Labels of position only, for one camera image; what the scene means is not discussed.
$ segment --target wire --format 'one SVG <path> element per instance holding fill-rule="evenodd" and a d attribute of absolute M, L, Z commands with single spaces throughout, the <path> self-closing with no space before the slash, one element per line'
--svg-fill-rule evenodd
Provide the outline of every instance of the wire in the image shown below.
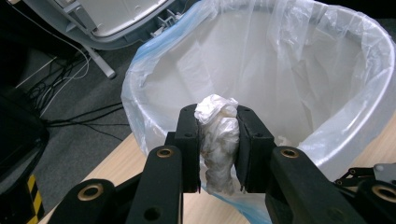
<path fill-rule="evenodd" d="M 82 66 L 82 67 L 77 71 L 77 73 L 79 73 L 79 72 L 84 68 L 84 66 Z M 71 79 L 77 80 L 77 79 L 84 78 L 85 76 L 87 76 L 87 74 L 88 74 L 88 70 L 87 70 L 87 71 L 85 72 L 85 74 L 84 74 L 83 76 L 81 76 L 81 77 L 66 77 L 66 79 L 71 78 Z"/>
<path fill-rule="evenodd" d="M 105 133 L 105 132 L 99 131 L 99 130 L 93 128 L 92 126 L 90 126 L 90 125 L 88 125 L 88 124 L 82 124 L 82 125 L 84 125 L 85 127 L 90 128 L 90 129 L 92 129 L 92 130 L 94 130 L 94 131 L 96 131 L 96 132 L 99 132 L 99 133 L 108 135 L 108 136 L 110 136 L 110 137 L 113 137 L 113 138 L 115 138 L 115 139 L 118 139 L 118 140 L 120 140 L 120 141 L 122 142 L 122 139 L 118 138 L 117 136 L 115 136 L 115 135 L 113 135 L 113 134 L 111 134 L 111 133 Z"/>
<path fill-rule="evenodd" d="M 28 17 L 27 15 L 25 15 L 23 12 L 21 12 L 20 10 L 18 10 L 16 7 L 14 7 L 9 1 L 6 1 L 10 6 L 12 6 L 12 8 L 14 8 L 16 11 L 18 11 L 23 17 L 25 17 L 27 20 L 31 21 L 32 23 L 34 23 L 36 26 L 40 27 L 42 30 L 44 30 L 45 32 L 47 32 L 50 35 L 53 35 L 54 37 L 58 38 L 59 40 L 63 41 L 65 44 L 69 45 L 70 47 L 76 49 L 77 51 L 79 51 L 81 53 L 81 55 L 84 56 L 86 63 L 84 64 L 83 67 L 87 66 L 87 70 L 85 71 L 85 74 L 82 77 L 85 77 L 88 73 L 88 70 L 90 69 L 90 65 L 89 65 L 89 60 L 87 58 L 87 56 L 82 52 L 81 49 L 77 48 L 76 46 L 74 46 L 73 44 L 69 43 L 68 41 L 60 38 L 59 36 L 53 34 L 52 32 L 50 32 L 49 30 L 47 30 L 46 28 L 44 28 L 43 26 L 41 26 L 40 24 L 38 24 L 36 21 L 32 20 L 30 17 Z M 48 102 L 47 106 L 45 107 L 44 111 L 40 114 L 40 118 L 46 113 L 46 111 L 48 110 L 50 104 L 53 102 L 53 100 L 55 99 L 55 97 L 59 94 L 59 92 L 61 90 L 64 89 L 64 87 L 69 84 L 69 82 L 71 80 L 73 80 L 73 78 L 81 71 L 78 70 L 78 72 L 76 72 L 68 81 L 66 81 L 66 83 L 64 85 L 62 85 L 62 87 L 52 96 L 52 98 L 50 99 L 50 101 Z"/>
<path fill-rule="evenodd" d="M 48 127 L 65 127 L 65 126 L 73 125 L 73 124 L 70 124 L 70 122 L 75 122 L 75 123 L 78 123 L 78 124 L 87 123 L 87 122 L 91 122 L 91 121 L 94 121 L 94 120 L 97 120 L 97 119 L 101 119 L 101 118 L 103 118 L 103 117 L 105 117 L 105 116 L 107 116 L 109 114 L 112 114 L 112 113 L 114 113 L 114 112 L 116 112 L 118 110 L 121 110 L 121 109 L 123 109 L 123 107 L 119 107 L 119 108 L 113 109 L 113 110 L 111 110 L 111 111 L 109 111 L 109 112 L 107 112 L 107 113 L 105 113 L 105 114 L 103 114 L 101 116 L 96 117 L 96 118 L 87 119 L 87 120 L 83 120 L 83 121 L 65 120 L 65 121 L 60 122 L 60 123 L 65 123 L 65 124 L 49 123 Z"/>
<path fill-rule="evenodd" d="M 20 84 L 18 84 L 15 88 L 17 89 L 19 86 L 21 86 L 23 83 L 25 83 L 27 80 L 29 80 L 31 77 L 33 77 L 35 74 L 37 74 L 39 71 L 41 71 L 43 68 L 47 67 L 50 63 L 52 63 L 57 57 L 52 58 L 49 62 L 41 66 L 37 71 L 35 71 L 32 75 L 30 75 L 28 78 L 26 78 L 24 81 L 22 81 Z"/>
<path fill-rule="evenodd" d="M 122 105 L 122 103 L 119 102 L 119 103 L 115 103 L 115 104 L 112 104 L 112 105 L 106 105 L 106 106 L 94 109 L 93 111 L 86 112 L 86 113 L 74 116 L 73 118 L 70 118 L 70 119 L 56 119 L 56 120 L 53 120 L 53 121 L 49 121 L 48 124 L 62 123 L 62 122 L 67 122 L 67 121 L 70 121 L 70 120 L 73 120 L 73 119 L 78 119 L 78 118 L 84 117 L 86 115 L 89 115 L 89 114 L 92 114 L 92 113 L 95 113 L 95 112 L 99 112 L 101 110 L 108 109 L 108 108 L 116 106 L 116 105 Z"/>
<path fill-rule="evenodd" d="M 80 58 L 73 58 L 67 60 L 66 63 L 58 63 L 61 67 L 57 67 L 54 71 L 52 69 L 52 64 L 49 66 L 49 74 L 39 80 L 28 92 L 29 98 L 34 106 L 34 108 L 41 112 L 43 108 L 49 103 L 50 99 L 53 97 L 54 92 L 58 85 L 63 81 L 66 81 L 66 77 L 70 76 L 70 73 L 81 61 Z"/>
<path fill-rule="evenodd" d="M 90 128 L 90 129 L 92 129 L 92 130 L 94 130 L 94 131 L 96 131 L 98 133 L 105 134 L 107 136 L 110 136 L 110 137 L 113 137 L 115 139 L 118 139 L 118 140 L 122 141 L 122 139 L 118 138 L 117 136 L 115 136 L 115 135 L 113 135 L 111 133 L 102 132 L 102 131 L 100 131 L 98 129 L 93 128 L 92 126 L 129 126 L 129 124 L 122 124 L 122 123 L 103 124 L 103 123 L 89 123 L 89 122 L 97 120 L 97 119 L 101 119 L 101 118 L 103 118 L 103 117 L 105 117 L 105 116 L 107 116 L 109 114 L 112 114 L 112 113 L 114 113 L 114 112 L 116 112 L 118 110 L 121 110 L 121 109 L 123 109 L 123 106 L 114 108 L 114 109 L 112 109 L 112 110 L 110 110 L 110 111 L 108 111 L 108 112 L 106 112 L 106 113 L 104 113 L 102 115 L 96 116 L 94 118 L 85 119 L 85 120 L 74 120 L 74 119 L 79 119 L 81 117 L 90 115 L 92 113 L 100 112 L 102 110 L 109 109 L 109 108 L 114 107 L 114 106 L 118 106 L 118 105 L 122 105 L 122 103 L 115 103 L 113 105 L 102 106 L 100 108 L 94 109 L 93 111 L 82 113 L 80 115 L 74 116 L 74 117 L 72 117 L 70 119 L 56 119 L 56 120 L 53 120 L 53 121 L 44 120 L 44 122 L 46 124 L 46 127 L 48 127 L 48 128 L 60 128 L 60 127 L 73 126 L 73 125 L 82 125 L 82 126 Z"/>

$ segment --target trash can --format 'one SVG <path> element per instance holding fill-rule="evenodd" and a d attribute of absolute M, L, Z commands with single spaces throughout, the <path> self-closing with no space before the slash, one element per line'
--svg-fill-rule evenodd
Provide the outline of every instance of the trash can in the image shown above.
<path fill-rule="evenodd" d="M 138 50 L 121 98 L 146 154 L 176 129 L 180 108 L 215 93 L 253 109 L 277 144 L 303 150 L 334 180 L 393 115 L 394 75 L 394 43 L 362 13 L 204 0 Z M 262 194 L 217 196 L 250 222 L 270 222 Z"/>

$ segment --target gray office chair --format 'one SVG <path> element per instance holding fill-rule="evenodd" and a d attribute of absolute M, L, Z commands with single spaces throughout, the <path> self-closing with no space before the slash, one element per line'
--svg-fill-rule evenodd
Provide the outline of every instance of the gray office chair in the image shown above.
<path fill-rule="evenodd" d="M 146 42 L 173 25 L 197 0 L 23 0 L 44 21 L 80 43 L 104 73 L 113 69 L 93 49 Z"/>

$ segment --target chair leg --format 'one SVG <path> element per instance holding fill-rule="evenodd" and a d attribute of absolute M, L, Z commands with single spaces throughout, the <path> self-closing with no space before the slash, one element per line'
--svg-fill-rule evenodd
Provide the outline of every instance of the chair leg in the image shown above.
<path fill-rule="evenodd" d="M 84 47 L 84 49 L 86 49 L 88 53 L 90 53 L 91 58 L 96 62 L 96 64 L 100 67 L 100 69 L 105 73 L 108 78 L 112 79 L 116 76 L 116 72 L 91 47 L 88 47 L 86 45 L 82 45 L 82 47 Z"/>

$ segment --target gray carpet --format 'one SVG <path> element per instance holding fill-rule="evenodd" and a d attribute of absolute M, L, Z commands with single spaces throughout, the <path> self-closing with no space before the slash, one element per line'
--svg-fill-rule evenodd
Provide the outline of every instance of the gray carpet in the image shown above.
<path fill-rule="evenodd" d="M 378 21 L 389 31 L 393 39 L 396 39 L 396 20 Z M 90 62 L 89 74 L 82 79 L 71 81 L 56 97 L 43 119 L 68 119 L 101 106 L 120 102 L 122 81 L 137 47 L 101 51 L 100 54 L 118 75 L 109 80 L 95 63 Z M 26 76 L 49 59 L 50 57 L 39 52 L 31 54 L 30 68 L 27 69 Z M 43 74 L 46 74 L 45 69 L 41 72 L 41 75 Z M 99 121 L 127 123 L 123 110 Z M 128 126 L 98 129 L 121 139 L 131 133 Z M 67 191 L 78 184 L 120 143 L 111 136 L 84 126 L 49 129 L 49 134 L 46 152 L 34 170 L 46 212 L 59 203 Z"/>

